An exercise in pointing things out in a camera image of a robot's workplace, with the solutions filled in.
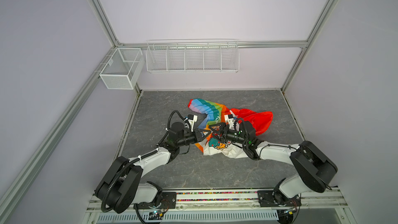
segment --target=black cable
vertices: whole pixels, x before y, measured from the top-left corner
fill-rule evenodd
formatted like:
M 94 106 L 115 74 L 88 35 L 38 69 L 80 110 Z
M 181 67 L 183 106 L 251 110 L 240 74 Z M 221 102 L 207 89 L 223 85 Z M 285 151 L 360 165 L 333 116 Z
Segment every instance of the black cable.
M 168 134 L 169 134 L 169 132 L 166 131 L 166 133 L 164 134 L 164 136 L 162 137 L 162 139 L 155 145 L 155 147 L 157 147 L 160 143 L 162 143 L 163 140 L 167 137 Z
M 242 147 L 240 147 L 239 145 L 237 145 L 237 144 L 234 144 L 234 143 L 232 143 L 234 146 L 236 146 L 236 147 L 239 147 L 239 148 L 242 148 Z
M 173 115 L 177 113 L 178 116 L 182 119 L 182 121 L 184 121 L 186 124 L 188 124 L 189 129 L 191 129 L 191 124 L 189 123 L 188 120 L 185 120 L 185 118 L 182 117 L 182 115 L 180 114 L 179 111 L 174 110 L 172 111 L 172 113 L 170 114 L 169 120 L 167 121 L 167 130 L 170 129 L 170 121 L 172 120 Z
M 147 224 L 144 219 L 141 217 L 140 212 L 138 212 L 138 204 L 134 204 L 135 212 L 137 213 L 138 219 L 141 221 L 142 224 Z
M 297 219 L 297 217 L 299 216 L 300 207 L 301 207 L 301 205 L 298 207 L 298 211 L 297 211 L 296 217 L 295 217 L 295 219 L 292 221 L 292 223 L 291 223 L 291 224 L 293 224 L 293 222 L 295 222 L 295 220 L 296 220 L 296 219 Z
M 280 145 L 277 145 L 277 144 L 267 144 L 266 146 L 264 146 L 264 147 L 261 148 L 260 154 L 259 154 L 258 156 L 261 157 L 261 152 L 263 151 L 263 149 L 264 149 L 265 147 L 269 147 L 269 146 L 280 146 Z M 291 147 L 290 145 L 289 145 L 289 146 L 280 146 L 280 147 L 293 148 L 293 149 L 297 150 L 296 148 Z
M 153 154 L 155 154 L 155 153 L 157 153 L 157 152 L 158 152 L 157 150 L 154 150 L 153 152 L 150 152 L 150 153 L 147 153 L 147 154 L 145 154 L 145 155 L 142 155 L 142 156 L 141 156 L 141 159 L 147 158 L 147 157 L 149 157 L 149 156 L 151 156 L 151 155 L 153 155 Z M 106 201 L 108 200 L 108 197 L 109 197 L 109 195 L 110 195 L 110 193 L 111 193 L 113 187 L 115 186 L 115 184 L 116 184 L 116 182 L 118 181 L 119 177 L 124 177 L 124 175 L 126 174 L 127 169 L 128 169 L 130 166 L 132 166 L 134 163 L 138 162 L 138 161 L 140 161 L 140 159 L 139 159 L 139 158 L 136 158 L 136 159 L 134 159 L 134 160 L 128 162 L 119 172 L 117 172 L 117 173 L 115 174 L 115 176 L 113 177 L 111 183 L 110 183 L 109 186 L 108 186 L 108 189 L 107 189 L 107 191 L 106 191 L 104 197 L 102 198 L 102 203 L 101 203 L 101 211 L 102 211 L 102 212 L 109 212 L 109 211 L 112 210 L 111 207 L 108 207 L 108 208 L 106 207 Z
M 248 132 L 247 132 L 247 130 L 246 130 L 245 121 L 244 121 L 242 118 L 237 118 L 237 119 L 235 120 L 234 129 L 236 130 L 236 123 L 238 123 L 239 120 L 242 121 L 242 123 L 239 124 L 239 131 L 242 130 L 242 128 L 240 127 L 240 126 L 242 125 L 242 126 L 243 126 L 243 130 L 244 130 L 244 132 L 245 132 L 245 139 L 244 139 L 243 142 L 242 142 L 242 148 L 244 148 L 244 147 L 246 147 L 246 146 L 248 145 L 248 142 L 249 142 L 249 134 L 248 134 Z
M 189 148 L 191 148 L 191 144 L 189 144 L 189 146 L 188 146 L 188 150 L 187 150 L 186 152 L 184 152 L 184 153 L 180 153 L 179 155 L 184 155 L 184 154 L 188 153 L 188 152 L 189 152 Z

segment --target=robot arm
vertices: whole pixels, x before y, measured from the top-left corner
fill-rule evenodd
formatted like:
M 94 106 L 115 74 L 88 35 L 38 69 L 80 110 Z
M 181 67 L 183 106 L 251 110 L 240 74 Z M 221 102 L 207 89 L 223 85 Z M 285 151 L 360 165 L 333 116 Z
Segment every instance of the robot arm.
M 192 131 L 194 116 L 181 119 L 185 124 L 175 122 L 169 127 L 170 121 L 168 122 L 166 135 L 152 152 L 130 159 L 118 157 L 113 162 L 95 190 L 95 196 L 103 201 L 102 211 L 113 209 L 121 213 L 130 204 L 140 202 L 159 206 L 162 189 L 152 182 L 139 183 L 141 177 L 156 167 L 173 161 L 181 146 L 201 142 L 211 133 L 222 143 L 241 144 L 247 156 L 253 160 L 271 159 L 296 168 L 298 173 L 282 179 L 274 188 L 271 198 L 265 199 L 276 205 L 284 206 L 291 198 L 309 190 L 324 192 L 337 172 L 336 165 L 309 141 L 283 145 L 259 140 L 251 123 L 242 119 L 239 130 L 230 128 L 229 124 L 219 123 L 209 126 L 210 131 Z

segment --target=white wire basket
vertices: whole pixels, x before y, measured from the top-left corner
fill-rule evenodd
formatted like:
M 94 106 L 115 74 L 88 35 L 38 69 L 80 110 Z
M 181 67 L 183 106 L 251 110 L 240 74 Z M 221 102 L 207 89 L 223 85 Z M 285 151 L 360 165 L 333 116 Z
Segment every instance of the white wire basket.
M 134 89 L 144 63 L 140 48 L 118 47 L 99 75 L 109 89 Z
M 238 42 L 149 44 L 147 70 L 151 73 L 238 72 Z

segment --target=black mounting plate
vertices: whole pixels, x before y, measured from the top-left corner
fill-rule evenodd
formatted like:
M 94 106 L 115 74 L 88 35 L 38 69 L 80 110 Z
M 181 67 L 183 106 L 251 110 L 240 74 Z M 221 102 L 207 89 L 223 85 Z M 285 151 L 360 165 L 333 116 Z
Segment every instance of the black mounting plate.
M 260 207 L 279 207 L 279 205 L 276 205 L 273 200 L 272 196 L 273 190 L 259 190 L 257 191 L 258 195 L 258 202 L 260 203 Z M 297 207 L 301 206 L 301 199 L 298 195 L 296 195 L 293 199 L 291 199 L 289 202 L 286 203 L 286 207 L 294 207 L 294 203 L 292 201 L 295 201 Z
M 162 192 L 162 200 L 167 200 L 170 202 L 169 209 L 171 208 L 176 208 L 176 202 L 177 202 L 177 193 L 176 192 Z M 167 208 L 168 202 L 167 201 L 162 201 L 160 202 L 160 207 L 158 208 L 153 208 L 153 206 L 149 206 L 148 202 L 141 202 L 138 204 L 139 209 L 160 209 L 160 208 Z

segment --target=metal bracket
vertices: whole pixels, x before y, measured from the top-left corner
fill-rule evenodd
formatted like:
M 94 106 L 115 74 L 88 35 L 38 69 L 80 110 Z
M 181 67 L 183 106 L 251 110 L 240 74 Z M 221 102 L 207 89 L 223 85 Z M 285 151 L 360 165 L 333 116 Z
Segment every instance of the metal bracket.
M 257 191 L 258 195 L 258 203 L 260 203 L 260 207 L 279 207 L 279 205 L 274 203 L 274 197 L 272 196 L 273 190 L 259 190 Z M 296 205 L 293 201 L 290 201 L 286 204 L 286 207 L 299 207 L 301 206 L 301 199 L 297 195 L 296 199 L 294 200 Z
M 177 193 L 176 192 L 163 192 L 162 193 L 162 200 L 166 201 L 160 201 L 160 207 L 153 207 L 150 206 L 148 202 L 141 202 L 138 204 L 139 209 L 160 209 L 164 208 L 166 209 L 167 207 L 169 209 L 176 208 L 176 199 L 177 199 Z
M 210 42 L 187 42 L 187 43 L 181 43 L 181 42 L 165 42 L 162 43 L 162 46 L 182 46 L 182 45 L 187 45 L 189 44 L 190 46 L 203 46 L 206 45 L 206 47 L 211 44 Z M 264 47 L 307 47 L 308 42 L 307 40 L 289 40 L 289 41 L 239 41 L 238 42 L 238 48 L 264 48 Z M 148 43 L 123 43 L 120 44 L 119 47 L 138 47 L 142 50 L 146 50 L 148 48 Z

